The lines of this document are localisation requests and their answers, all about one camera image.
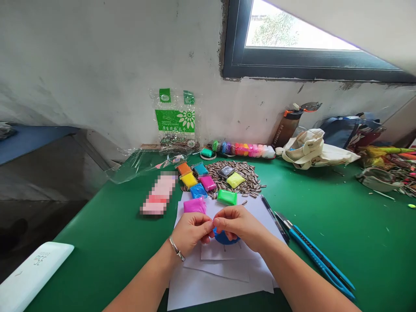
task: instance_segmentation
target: pile of sunflower seeds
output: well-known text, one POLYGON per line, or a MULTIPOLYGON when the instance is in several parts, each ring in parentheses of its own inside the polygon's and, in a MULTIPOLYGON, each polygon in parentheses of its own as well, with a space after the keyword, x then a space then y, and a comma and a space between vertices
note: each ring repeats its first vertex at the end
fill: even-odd
MULTIPOLYGON (((258 179, 259 176, 254 172, 255 166, 249 165, 247 162, 222 160, 206 165, 205 167, 207 168, 209 175, 217 184, 218 189, 241 193, 243 194, 243 197, 251 196, 253 198, 257 198, 257 196, 261 193, 261 189, 267 187, 267 185, 260 184, 260 179, 258 179), (218 174, 218 170, 221 170, 224 166, 230 166, 233 168, 235 172, 245 179, 245 181, 236 188, 232 188, 231 185, 226 182, 227 179, 218 174)), ((183 192, 189 191, 186 186, 181 186, 181 190, 183 192)), ((209 191, 207 193, 212 199, 217 199, 217 190, 209 191)))

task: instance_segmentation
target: hand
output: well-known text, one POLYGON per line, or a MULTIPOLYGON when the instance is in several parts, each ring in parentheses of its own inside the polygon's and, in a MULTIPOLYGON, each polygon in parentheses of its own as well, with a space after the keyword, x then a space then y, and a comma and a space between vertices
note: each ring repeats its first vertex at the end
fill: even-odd
POLYGON ((242 205, 225 207, 218 212, 214 217, 214 226, 217 233, 225 231, 230 241, 239 236, 255 252, 259 251, 259 240, 270 234, 242 205))
POLYGON ((184 213, 172 232, 172 240, 184 257, 194 249, 198 241, 209 243, 214 237, 212 219, 201 212, 184 213))

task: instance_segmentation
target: silver bracelet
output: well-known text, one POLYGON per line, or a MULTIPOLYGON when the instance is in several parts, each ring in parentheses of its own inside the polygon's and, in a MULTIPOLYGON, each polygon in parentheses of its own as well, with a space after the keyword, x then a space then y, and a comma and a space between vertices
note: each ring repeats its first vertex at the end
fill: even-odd
POLYGON ((180 250, 176 247, 175 243, 173 242, 173 240, 172 240, 172 235, 171 235, 171 236, 169 236, 169 241, 170 241, 170 243, 171 243, 171 245, 172 245, 172 247, 173 247, 173 249, 174 249, 174 251, 175 251, 176 255, 177 255, 179 258, 181 258, 182 262, 184 262, 184 261, 185 261, 185 257, 182 255, 181 251, 180 251, 180 250))

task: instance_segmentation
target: window frame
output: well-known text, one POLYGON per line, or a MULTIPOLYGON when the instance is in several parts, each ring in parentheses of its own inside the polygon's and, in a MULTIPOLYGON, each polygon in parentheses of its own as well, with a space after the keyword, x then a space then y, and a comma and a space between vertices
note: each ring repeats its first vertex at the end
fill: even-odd
POLYGON ((224 78, 415 83, 416 77, 364 51, 246 47, 254 0, 230 0, 224 78))

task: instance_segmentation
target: forearm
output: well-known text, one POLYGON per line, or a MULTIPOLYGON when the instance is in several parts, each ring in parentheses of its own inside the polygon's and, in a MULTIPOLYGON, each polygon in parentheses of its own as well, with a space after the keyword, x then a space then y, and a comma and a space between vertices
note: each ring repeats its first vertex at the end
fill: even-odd
POLYGON ((179 264, 180 258, 166 241, 104 312, 156 311, 179 264))
POLYGON ((348 298, 272 234, 263 238, 260 254, 293 311, 359 311, 348 298))

